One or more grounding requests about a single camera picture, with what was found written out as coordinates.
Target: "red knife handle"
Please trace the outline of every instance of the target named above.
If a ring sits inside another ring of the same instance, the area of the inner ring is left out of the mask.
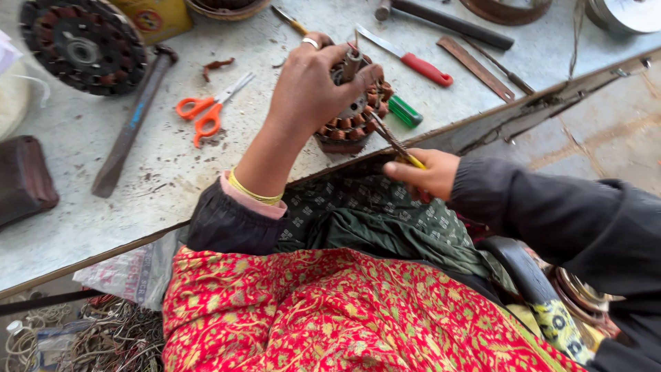
[[[421,60],[413,53],[406,53],[404,56],[402,56],[402,58],[400,58],[400,60],[408,67],[416,70],[426,77],[429,77],[433,82],[439,85],[447,87],[452,84],[452,76],[438,71],[438,68],[435,68],[434,65]]]

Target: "pink cuff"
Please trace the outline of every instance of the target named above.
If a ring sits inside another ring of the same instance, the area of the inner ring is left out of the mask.
[[[264,204],[260,201],[253,199],[250,195],[238,190],[236,187],[229,184],[227,178],[229,171],[224,171],[223,176],[220,177],[220,187],[226,195],[236,200],[240,205],[257,212],[262,216],[278,220],[284,216],[287,211],[287,204],[283,201],[278,201],[275,205]]]

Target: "green screwdriver handle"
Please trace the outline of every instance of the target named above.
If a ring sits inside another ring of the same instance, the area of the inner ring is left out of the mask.
[[[418,114],[411,106],[396,95],[393,95],[388,100],[388,109],[411,128],[415,128],[422,122],[422,115]]]

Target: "hand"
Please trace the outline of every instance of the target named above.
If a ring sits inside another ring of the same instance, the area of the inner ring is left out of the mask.
[[[308,139],[351,105],[376,79],[383,77],[383,69],[379,65],[368,65],[350,83],[336,86],[331,81],[330,70],[344,59],[349,45],[332,45],[331,38],[321,32],[310,32],[305,37],[316,41],[320,50],[302,42],[289,54],[264,125],[275,125],[278,130],[287,132],[301,132]]]
[[[409,192],[412,191],[411,188],[420,188],[427,190],[434,197],[449,201],[461,158],[439,150],[411,148],[408,152],[418,158],[427,170],[409,164],[388,162],[383,166],[383,172],[395,181],[404,181]],[[412,195],[414,200],[418,198],[416,193]]]

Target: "orange scissors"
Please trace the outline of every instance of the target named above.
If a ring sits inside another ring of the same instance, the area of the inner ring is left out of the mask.
[[[218,132],[220,129],[220,110],[223,108],[223,104],[254,77],[255,74],[252,72],[247,72],[244,76],[241,77],[241,79],[237,80],[234,84],[227,87],[227,89],[215,97],[209,97],[205,99],[184,98],[179,101],[179,103],[177,103],[176,113],[186,120],[195,119],[195,116],[198,116],[198,114],[204,111],[204,109],[211,106],[211,109],[195,122],[196,133],[195,137],[193,137],[193,144],[195,147],[200,148],[200,139],[202,137],[210,137]],[[184,106],[189,103],[192,103],[193,107],[188,111],[183,111],[182,109]],[[204,132],[202,129],[204,125],[209,122],[213,122],[214,126],[207,132]]]

